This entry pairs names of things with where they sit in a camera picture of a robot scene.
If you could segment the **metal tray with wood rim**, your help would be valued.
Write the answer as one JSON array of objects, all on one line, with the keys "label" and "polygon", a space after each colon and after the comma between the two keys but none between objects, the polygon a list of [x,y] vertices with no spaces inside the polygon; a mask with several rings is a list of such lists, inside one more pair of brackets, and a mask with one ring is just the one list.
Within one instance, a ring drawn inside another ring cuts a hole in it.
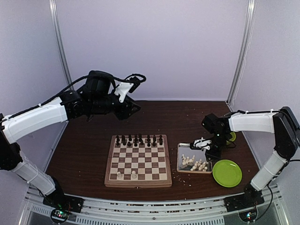
[{"label": "metal tray with wood rim", "polygon": [[180,173],[210,174],[212,163],[205,156],[206,150],[193,150],[189,143],[179,143],[177,171]]}]

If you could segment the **white chess piece one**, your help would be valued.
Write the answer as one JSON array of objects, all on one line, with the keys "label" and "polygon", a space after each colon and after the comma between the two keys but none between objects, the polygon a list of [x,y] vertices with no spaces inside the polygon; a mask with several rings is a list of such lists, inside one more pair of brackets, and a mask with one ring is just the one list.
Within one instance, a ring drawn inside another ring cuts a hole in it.
[{"label": "white chess piece one", "polygon": [[132,178],[132,179],[136,179],[136,178],[137,178],[136,171],[132,171],[132,172],[131,172],[131,178]]}]

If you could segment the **white chess piece two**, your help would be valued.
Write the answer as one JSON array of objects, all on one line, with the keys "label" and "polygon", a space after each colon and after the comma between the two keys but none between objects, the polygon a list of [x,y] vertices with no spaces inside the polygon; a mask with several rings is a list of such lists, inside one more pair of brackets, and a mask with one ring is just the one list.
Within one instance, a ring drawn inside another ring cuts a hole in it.
[{"label": "white chess piece two", "polygon": [[117,172],[117,179],[122,179],[123,174],[121,172]]}]

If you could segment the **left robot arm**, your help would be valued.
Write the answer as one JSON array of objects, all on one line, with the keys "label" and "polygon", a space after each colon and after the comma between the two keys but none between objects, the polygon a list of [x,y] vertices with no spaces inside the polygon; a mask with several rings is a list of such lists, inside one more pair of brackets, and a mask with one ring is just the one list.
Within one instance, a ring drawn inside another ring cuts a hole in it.
[{"label": "left robot arm", "polygon": [[45,102],[13,115],[0,117],[0,168],[12,171],[35,186],[42,196],[57,208],[67,204],[58,181],[42,172],[24,154],[17,141],[24,136],[53,124],[67,122],[81,116],[90,120],[94,115],[113,113],[125,120],[141,108],[128,96],[146,81],[146,76],[132,74],[120,79],[110,73],[92,70],[72,82],[85,80],[77,90],[70,86]]}]

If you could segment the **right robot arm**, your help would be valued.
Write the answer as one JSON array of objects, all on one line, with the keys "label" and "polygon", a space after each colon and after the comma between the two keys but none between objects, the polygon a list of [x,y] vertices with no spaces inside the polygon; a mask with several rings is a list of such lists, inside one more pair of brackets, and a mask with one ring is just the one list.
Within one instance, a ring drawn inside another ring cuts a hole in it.
[{"label": "right robot arm", "polygon": [[241,131],[265,132],[275,136],[275,147],[264,166],[245,186],[240,203],[250,207],[262,195],[265,188],[289,164],[300,147],[300,125],[292,110],[284,106],[279,110],[249,112],[238,110],[221,117],[210,113],[202,120],[202,126],[213,136],[202,139],[195,147],[203,149],[208,143],[216,158],[226,143],[231,142],[232,133]]}]

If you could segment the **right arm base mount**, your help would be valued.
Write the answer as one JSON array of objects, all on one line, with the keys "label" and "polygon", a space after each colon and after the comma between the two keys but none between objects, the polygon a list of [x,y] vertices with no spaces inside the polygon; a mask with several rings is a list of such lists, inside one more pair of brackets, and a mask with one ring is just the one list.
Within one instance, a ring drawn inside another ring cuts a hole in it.
[{"label": "right arm base mount", "polygon": [[262,191],[257,191],[249,183],[244,187],[244,193],[240,195],[234,195],[226,197],[224,199],[227,212],[236,210],[243,210],[250,207],[255,207],[264,203]]}]

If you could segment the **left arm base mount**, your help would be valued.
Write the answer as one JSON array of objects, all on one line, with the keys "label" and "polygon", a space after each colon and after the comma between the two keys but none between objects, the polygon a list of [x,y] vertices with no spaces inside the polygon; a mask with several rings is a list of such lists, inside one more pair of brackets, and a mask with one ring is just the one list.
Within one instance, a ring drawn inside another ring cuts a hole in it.
[{"label": "left arm base mount", "polygon": [[63,210],[65,212],[80,213],[83,207],[84,200],[80,197],[64,195],[62,199],[53,200],[50,196],[43,196],[43,204],[53,208]]}]

